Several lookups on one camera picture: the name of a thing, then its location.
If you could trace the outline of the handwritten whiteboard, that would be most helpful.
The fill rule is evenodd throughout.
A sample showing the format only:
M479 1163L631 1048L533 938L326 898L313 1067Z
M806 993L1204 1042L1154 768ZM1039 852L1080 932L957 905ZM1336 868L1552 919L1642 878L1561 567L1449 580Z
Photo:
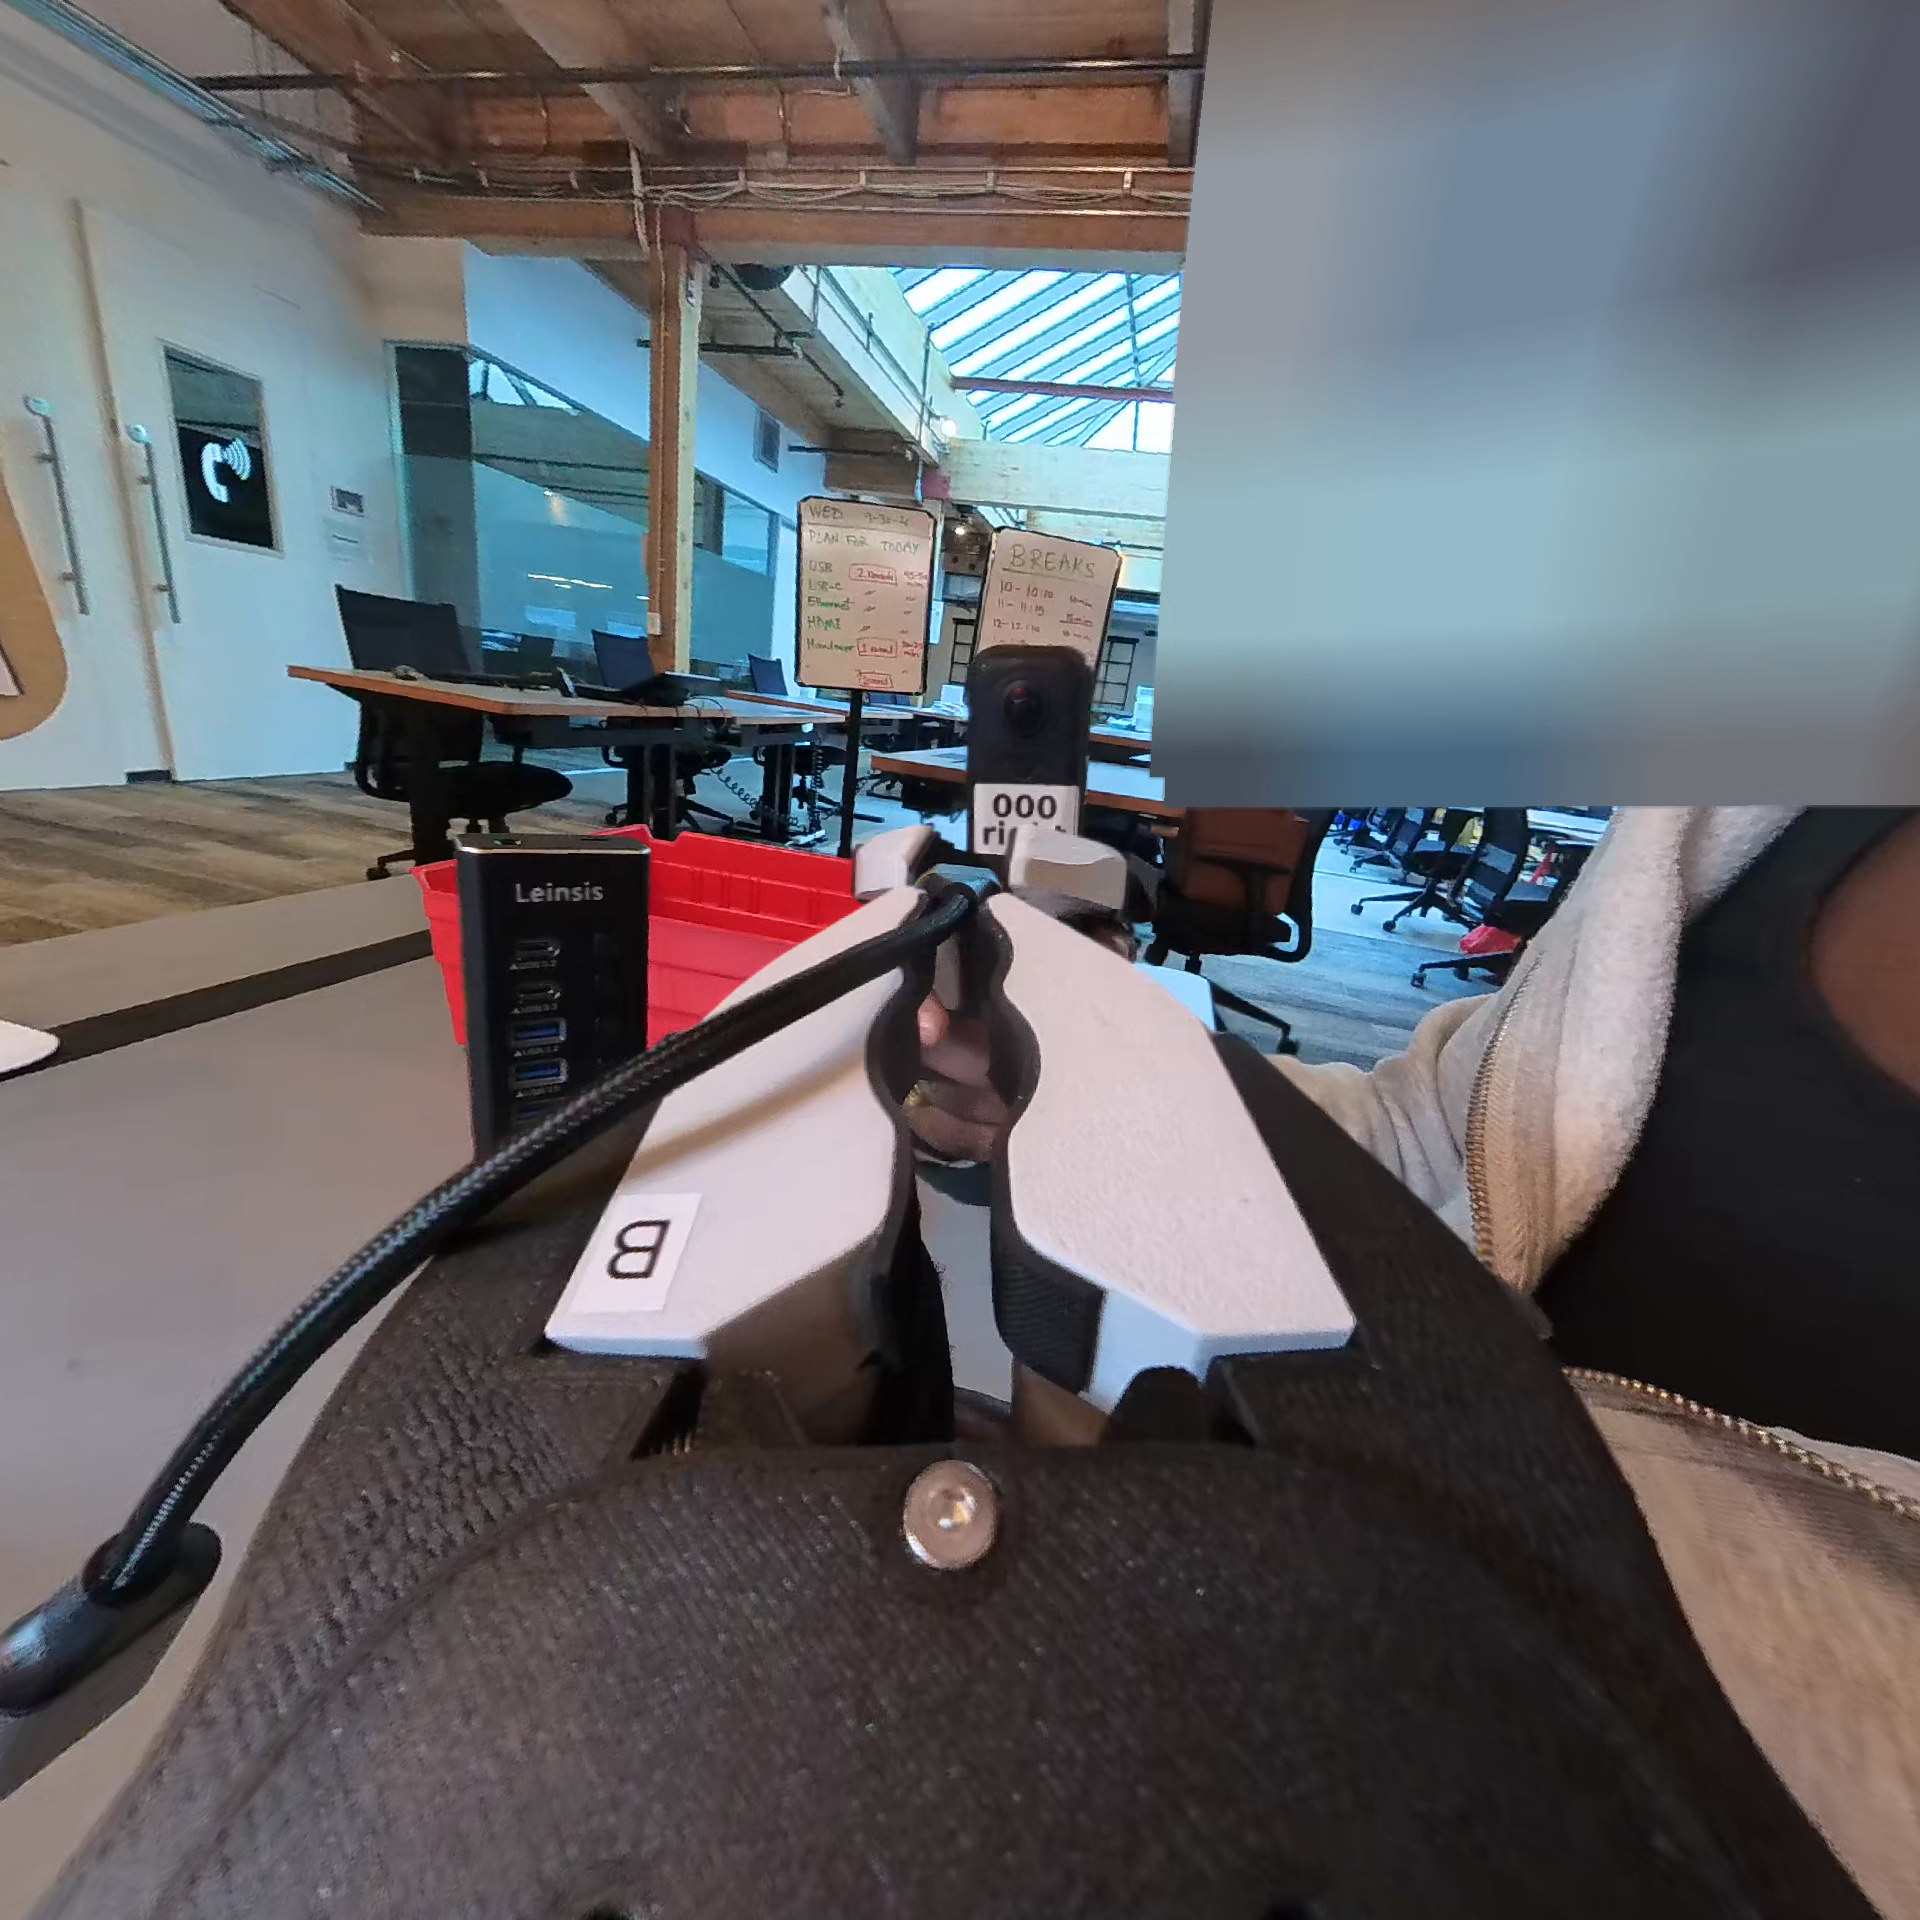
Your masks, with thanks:
M936 546L921 506L799 501L794 685L928 694Z
M995 648L1066 648L1100 672L1116 592L1116 546L999 528L981 592L972 670Z

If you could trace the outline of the black office chair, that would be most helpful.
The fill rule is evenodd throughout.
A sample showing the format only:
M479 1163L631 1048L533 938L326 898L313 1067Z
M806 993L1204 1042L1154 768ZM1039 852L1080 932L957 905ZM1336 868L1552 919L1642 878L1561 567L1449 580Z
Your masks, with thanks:
M653 663L646 638L593 633L593 670L602 670L602 685L631 703L684 710L702 694L702 685L690 672ZM626 784L644 778L644 797L626 797L626 803L611 811L603 821L646 827L653 836L681 836L684 815L696 811L696 778L711 776L718 765L725 765L725 752L718 758L706 730L681 748L602 748L602 758L611 768L620 768Z
M337 592L349 663L356 672L393 672L400 685L494 685L473 670L457 611L393 596ZM387 803L418 803L419 790L442 798L442 830L506 830L511 815L572 798L557 768L486 758L491 716L466 703L418 703L356 694L355 784Z

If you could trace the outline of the person's right hand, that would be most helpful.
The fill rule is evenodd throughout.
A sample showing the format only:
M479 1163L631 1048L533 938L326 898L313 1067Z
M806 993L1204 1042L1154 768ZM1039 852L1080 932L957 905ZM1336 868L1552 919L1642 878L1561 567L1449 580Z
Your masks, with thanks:
M904 1094L904 1131L921 1163L983 1168L1017 1126L999 1033L981 1012L928 993L917 1012L921 1071Z

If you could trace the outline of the person's black shirt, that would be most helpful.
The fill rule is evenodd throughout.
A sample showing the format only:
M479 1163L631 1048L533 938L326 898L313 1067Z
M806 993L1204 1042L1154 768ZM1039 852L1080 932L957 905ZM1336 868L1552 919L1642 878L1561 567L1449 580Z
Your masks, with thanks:
M1920 821L1801 811L1681 941L1557 1356L1821 1448L1920 1448Z

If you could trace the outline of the wooden poster board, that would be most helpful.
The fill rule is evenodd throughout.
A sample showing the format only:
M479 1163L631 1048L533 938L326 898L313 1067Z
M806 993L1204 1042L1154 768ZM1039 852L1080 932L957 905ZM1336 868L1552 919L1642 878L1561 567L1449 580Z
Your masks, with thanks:
M0 486L0 659L0 741L17 741L60 716L68 694L68 651L11 486Z

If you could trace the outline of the black USB hub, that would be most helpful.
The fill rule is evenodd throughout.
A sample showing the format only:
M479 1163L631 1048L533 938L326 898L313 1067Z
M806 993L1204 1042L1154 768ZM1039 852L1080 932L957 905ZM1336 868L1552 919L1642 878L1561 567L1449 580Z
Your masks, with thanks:
M646 1053L653 846L638 836L457 836L473 1157Z

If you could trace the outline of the wooden support post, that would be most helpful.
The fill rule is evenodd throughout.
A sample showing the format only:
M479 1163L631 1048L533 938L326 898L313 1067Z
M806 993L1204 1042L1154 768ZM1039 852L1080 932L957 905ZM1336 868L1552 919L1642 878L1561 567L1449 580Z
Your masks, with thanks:
M660 288L646 331L646 622L653 670L690 670L690 599L696 599L696 540L702 540L702 318L706 261L681 239L660 239Z

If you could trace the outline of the person's left hand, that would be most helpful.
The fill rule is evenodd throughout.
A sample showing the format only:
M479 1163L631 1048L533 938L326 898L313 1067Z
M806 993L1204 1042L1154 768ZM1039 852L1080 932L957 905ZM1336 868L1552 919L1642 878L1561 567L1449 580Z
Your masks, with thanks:
M1008 1368L1008 1430L1021 1448L1100 1448L1109 1417L1064 1382Z

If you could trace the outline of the red plastic bin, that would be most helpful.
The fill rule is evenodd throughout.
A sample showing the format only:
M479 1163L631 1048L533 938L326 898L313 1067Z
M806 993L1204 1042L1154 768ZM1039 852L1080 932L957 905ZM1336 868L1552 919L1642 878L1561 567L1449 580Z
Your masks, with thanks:
M660 842L644 827L593 836L638 836L653 846L646 1042L706 1020L739 986L765 975L806 938L835 927L857 905L851 858L752 846L706 830ZM426 938L442 970L452 1035L466 1042L466 938L452 858L418 868L418 888L426 898Z

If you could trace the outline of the wooden office desk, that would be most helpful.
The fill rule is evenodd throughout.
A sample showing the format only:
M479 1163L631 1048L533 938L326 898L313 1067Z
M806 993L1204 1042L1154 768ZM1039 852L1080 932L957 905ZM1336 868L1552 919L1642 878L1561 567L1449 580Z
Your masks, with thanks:
M653 836L681 836L684 790L681 752L711 741L711 730L769 730L774 748L799 748L806 730L851 730L843 703L799 703L765 694L718 694L690 703L620 703L620 701L572 701L557 690L502 690L502 685L449 685L449 678L400 678L363 670L282 670L302 685L326 685L355 694L356 703L381 703L400 716L403 765L409 765L409 852L418 868L452 858L452 798L449 768L432 758L426 710L473 710L486 723L511 723L514 730L537 727L602 727L611 730L603 752L626 768L626 821Z

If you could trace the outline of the brown office chair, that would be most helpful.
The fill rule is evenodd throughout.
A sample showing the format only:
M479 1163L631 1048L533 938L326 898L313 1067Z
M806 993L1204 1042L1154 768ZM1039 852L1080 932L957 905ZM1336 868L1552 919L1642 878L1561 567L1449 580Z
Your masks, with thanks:
M1305 962L1316 941L1316 852L1329 811L1190 811L1154 888L1145 962Z

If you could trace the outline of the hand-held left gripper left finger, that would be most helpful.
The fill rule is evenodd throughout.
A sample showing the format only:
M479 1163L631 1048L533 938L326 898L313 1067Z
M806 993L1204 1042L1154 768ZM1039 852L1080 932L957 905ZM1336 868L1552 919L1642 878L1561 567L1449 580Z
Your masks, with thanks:
M670 1094L555 1318L581 1356L902 1362L902 1059L933 950Z

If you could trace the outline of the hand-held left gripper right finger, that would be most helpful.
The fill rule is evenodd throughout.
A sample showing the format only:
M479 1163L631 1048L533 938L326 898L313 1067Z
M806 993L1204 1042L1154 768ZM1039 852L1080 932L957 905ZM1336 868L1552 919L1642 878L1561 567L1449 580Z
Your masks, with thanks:
M995 1324L1024 1374L1109 1417L1141 1374L1360 1334L1228 1035L1017 892L981 912L981 1012L1008 1105Z

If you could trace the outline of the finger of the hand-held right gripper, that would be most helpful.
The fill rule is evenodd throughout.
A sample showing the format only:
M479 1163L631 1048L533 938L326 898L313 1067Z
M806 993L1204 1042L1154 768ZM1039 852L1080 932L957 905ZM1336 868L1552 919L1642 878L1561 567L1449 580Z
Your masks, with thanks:
M936 827L893 827L851 846L851 898L881 898L921 886L933 868L954 861L957 846Z
M1057 912L1127 916L1138 874L1127 852L1105 842L1066 830L1017 830L1005 888Z

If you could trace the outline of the black phone sign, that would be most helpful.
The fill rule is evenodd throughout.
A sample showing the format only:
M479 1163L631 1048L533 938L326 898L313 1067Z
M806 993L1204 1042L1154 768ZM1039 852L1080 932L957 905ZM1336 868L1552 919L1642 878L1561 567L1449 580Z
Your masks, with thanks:
M281 551L264 378L166 349L184 531L214 546Z

